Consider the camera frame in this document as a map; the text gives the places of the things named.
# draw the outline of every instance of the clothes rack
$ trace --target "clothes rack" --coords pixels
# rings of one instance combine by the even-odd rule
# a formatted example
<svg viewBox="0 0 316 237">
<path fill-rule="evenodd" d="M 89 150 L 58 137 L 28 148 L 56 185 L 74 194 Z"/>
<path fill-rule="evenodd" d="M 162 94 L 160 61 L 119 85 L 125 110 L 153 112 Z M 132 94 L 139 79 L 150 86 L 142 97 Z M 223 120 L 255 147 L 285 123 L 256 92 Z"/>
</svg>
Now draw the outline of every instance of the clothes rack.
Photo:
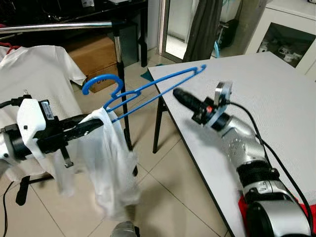
<svg viewBox="0 0 316 237">
<path fill-rule="evenodd" d="M 78 22 L 78 23 L 54 23 L 54 24 L 39 24 L 39 25 L 24 25 L 24 26 L 9 26 L 0 28 L 1 34 L 20 34 L 23 32 L 38 32 L 38 31 L 59 31 L 59 30 L 74 30 L 74 29 L 95 29 L 95 28 L 113 28 L 114 40 L 115 40 L 115 51 L 117 55 L 117 68 L 118 77 L 123 81 L 123 87 L 121 93 L 125 92 L 125 80 L 124 80 L 124 64 L 122 61 L 121 44 L 119 37 L 119 26 L 125 24 L 125 21 L 98 21 L 98 22 Z M 128 112 L 127 105 L 123 105 L 123 112 Z M 128 117 L 124 118 L 125 129 L 124 135 L 127 146 L 132 150 L 132 143 L 130 140 L 129 121 Z"/>
</svg>

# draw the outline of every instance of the metal pole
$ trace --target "metal pole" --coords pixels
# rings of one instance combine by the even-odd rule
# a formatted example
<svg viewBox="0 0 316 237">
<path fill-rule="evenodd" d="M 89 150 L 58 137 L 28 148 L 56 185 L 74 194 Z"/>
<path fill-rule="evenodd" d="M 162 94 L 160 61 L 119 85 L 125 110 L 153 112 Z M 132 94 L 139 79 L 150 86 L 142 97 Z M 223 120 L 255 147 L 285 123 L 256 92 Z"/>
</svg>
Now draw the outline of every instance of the metal pole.
<svg viewBox="0 0 316 237">
<path fill-rule="evenodd" d="M 111 21 L 98 22 L 79 22 L 79 23 L 55 23 L 55 24 L 40 24 L 26 26 L 12 26 L 0 28 L 0 34 L 12 34 L 20 32 L 35 32 L 35 31 L 59 31 L 71 29 L 91 29 L 91 28 L 111 28 L 114 24 L 123 24 L 124 21 L 112 23 Z"/>
</svg>

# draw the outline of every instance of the white cabinet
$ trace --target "white cabinet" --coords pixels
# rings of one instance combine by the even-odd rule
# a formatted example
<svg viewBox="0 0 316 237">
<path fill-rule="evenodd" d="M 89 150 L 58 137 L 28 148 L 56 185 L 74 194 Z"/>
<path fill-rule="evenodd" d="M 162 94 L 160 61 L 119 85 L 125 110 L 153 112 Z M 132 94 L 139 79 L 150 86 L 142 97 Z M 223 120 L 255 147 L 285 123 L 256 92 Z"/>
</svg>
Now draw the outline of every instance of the white cabinet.
<svg viewBox="0 0 316 237">
<path fill-rule="evenodd" d="M 306 0 L 267 4 L 246 54 L 270 51 L 316 80 L 316 6 Z"/>
</svg>

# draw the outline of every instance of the white table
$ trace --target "white table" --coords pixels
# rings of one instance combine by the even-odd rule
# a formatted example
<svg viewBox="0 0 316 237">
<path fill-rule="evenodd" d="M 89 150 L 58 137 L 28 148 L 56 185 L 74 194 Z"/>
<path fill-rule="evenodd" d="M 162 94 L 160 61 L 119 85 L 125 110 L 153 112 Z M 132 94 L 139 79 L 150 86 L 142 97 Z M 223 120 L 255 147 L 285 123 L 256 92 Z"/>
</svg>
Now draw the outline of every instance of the white table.
<svg viewBox="0 0 316 237">
<path fill-rule="evenodd" d="M 180 87 L 200 100 L 214 97 L 220 81 L 233 82 L 231 101 L 250 110 L 262 137 L 279 155 L 310 204 L 316 203 L 316 83 L 272 53 L 258 53 L 149 68 L 159 79 L 189 67 L 206 64 L 206 70 Z M 185 76 L 157 85 L 162 92 Z M 191 120 L 193 113 L 169 92 L 164 103 L 232 236 L 245 230 L 238 208 L 239 178 L 225 155 L 225 144 L 212 130 Z M 227 111 L 251 124 L 247 115 L 232 106 Z M 298 197 L 285 174 L 269 154 L 281 180 Z"/>
</svg>

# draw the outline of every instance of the white t-shirt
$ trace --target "white t-shirt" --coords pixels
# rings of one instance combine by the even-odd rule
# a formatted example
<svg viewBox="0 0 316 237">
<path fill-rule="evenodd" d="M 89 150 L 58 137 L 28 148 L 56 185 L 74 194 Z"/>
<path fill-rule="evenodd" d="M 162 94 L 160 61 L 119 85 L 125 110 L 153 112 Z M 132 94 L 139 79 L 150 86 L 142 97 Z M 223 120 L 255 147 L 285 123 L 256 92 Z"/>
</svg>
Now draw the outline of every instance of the white t-shirt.
<svg viewBox="0 0 316 237">
<path fill-rule="evenodd" d="M 34 99 L 48 99 L 54 115 L 60 120 L 82 114 L 70 80 L 81 85 L 85 75 L 64 48 L 50 45 L 20 47 L 6 55 L 7 51 L 7 47 L 0 46 L 0 103 L 21 97 L 27 90 Z M 16 123 L 18 109 L 17 106 L 0 109 L 0 128 Z M 57 170 L 54 164 L 57 160 L 62 163 L 60 151 L 46 157 L 43 161 L 34 158 L 22 161 L 6 174 L 12 181 L 19 181 L 26 175 L 47 171 L 57 179 L 61 191 L 67 189 L 62 184 L 68 179 L 67 170 L 61 164 Z"/>
</svg>

